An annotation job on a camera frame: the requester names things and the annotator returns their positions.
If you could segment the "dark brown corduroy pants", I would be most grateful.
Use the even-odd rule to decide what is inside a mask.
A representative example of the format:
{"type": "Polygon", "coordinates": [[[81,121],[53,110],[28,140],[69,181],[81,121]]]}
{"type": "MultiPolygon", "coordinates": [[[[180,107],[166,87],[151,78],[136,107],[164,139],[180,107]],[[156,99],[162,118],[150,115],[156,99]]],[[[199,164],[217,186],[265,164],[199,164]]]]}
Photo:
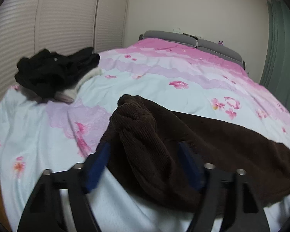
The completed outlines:
{"type": "Polygon", "coordinates": [[[193,212],[200,192],[184,171],[180,142],[226,172],[244,169],[262,205],[290,194],[290,150],[245,127],[170,111],[140,96],[123,95],[102,141],[108,170],[133,194],[159,206],[193,212]]]}

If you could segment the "green curtain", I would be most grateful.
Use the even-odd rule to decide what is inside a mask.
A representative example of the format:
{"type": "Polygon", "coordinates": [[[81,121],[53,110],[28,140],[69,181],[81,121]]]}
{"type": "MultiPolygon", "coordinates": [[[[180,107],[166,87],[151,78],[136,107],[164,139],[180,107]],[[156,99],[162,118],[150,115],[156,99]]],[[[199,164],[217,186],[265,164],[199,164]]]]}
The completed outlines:
{"type": "Polygon", "coordinates": [[[260,84],[290,111],[290,9],[280,0],[267,4],[269,39],[260,84]]]}

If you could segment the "pink floral bed cover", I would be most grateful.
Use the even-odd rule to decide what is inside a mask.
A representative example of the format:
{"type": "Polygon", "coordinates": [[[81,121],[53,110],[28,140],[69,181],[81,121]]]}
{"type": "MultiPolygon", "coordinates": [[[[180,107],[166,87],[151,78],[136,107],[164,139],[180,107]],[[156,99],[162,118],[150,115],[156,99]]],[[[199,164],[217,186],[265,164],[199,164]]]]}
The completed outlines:
{"type": "Polygon", "coordinates": [[[13,231],[42,171],[67,170],[92,154],[124,94],[241,125],[290,149],[290,113],[237,64],[147,39],[102,52],[99,65],[102,74],[72,104],[42,101],[19,85],[0,102],[0,186],[13,231]]]}

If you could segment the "grey padded headboard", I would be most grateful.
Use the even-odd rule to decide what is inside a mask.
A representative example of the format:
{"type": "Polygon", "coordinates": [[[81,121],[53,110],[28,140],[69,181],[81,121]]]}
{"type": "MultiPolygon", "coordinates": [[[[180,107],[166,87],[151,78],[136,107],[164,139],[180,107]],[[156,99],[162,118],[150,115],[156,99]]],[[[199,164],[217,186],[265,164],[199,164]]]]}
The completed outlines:
{"type": "Polygon", "coordinates": [[[139,35],[139,40],[146,38],[157,38],[173,43],[183,44],[188,47],[194,47],[200,51],[207,52],[224,60],[236,63],[244,70],[246,69],[246,63],[242,59],[241,55],[231,50],[230,48],[225,47],[223,44],[216,44],[212,41],[204,40],[200,37],[189,34],[179,34],[175,32],[164,32],[159,30],[148,30],[144,34],[139,35]]]}

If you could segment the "black and white clothes pile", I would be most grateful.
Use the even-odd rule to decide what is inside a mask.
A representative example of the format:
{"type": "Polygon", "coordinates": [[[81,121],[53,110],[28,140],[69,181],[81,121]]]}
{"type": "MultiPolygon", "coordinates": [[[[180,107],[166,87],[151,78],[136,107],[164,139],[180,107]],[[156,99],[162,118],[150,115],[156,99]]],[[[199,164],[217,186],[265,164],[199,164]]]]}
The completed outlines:
{"type": "Polygon", "coordinates": [[[71,104],[87,80],[101,75],[100,59],[92,47],[72,55],[43,49],[31,58],[20,59],[14,77],[18,84],[40,98],[71,104]]]}

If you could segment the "white louvered closet doors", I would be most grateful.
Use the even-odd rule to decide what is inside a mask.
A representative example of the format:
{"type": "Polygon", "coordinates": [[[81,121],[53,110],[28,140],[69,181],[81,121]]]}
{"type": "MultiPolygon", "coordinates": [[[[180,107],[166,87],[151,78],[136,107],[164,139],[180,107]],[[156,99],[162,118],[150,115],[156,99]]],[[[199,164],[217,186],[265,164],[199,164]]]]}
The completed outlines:
{"type": "Polygon", "coordinates": [[[120,48],[128,0],[4,0],[0,6],[0,100],[16,64],[42,49],[69,55],[120,48]]]}

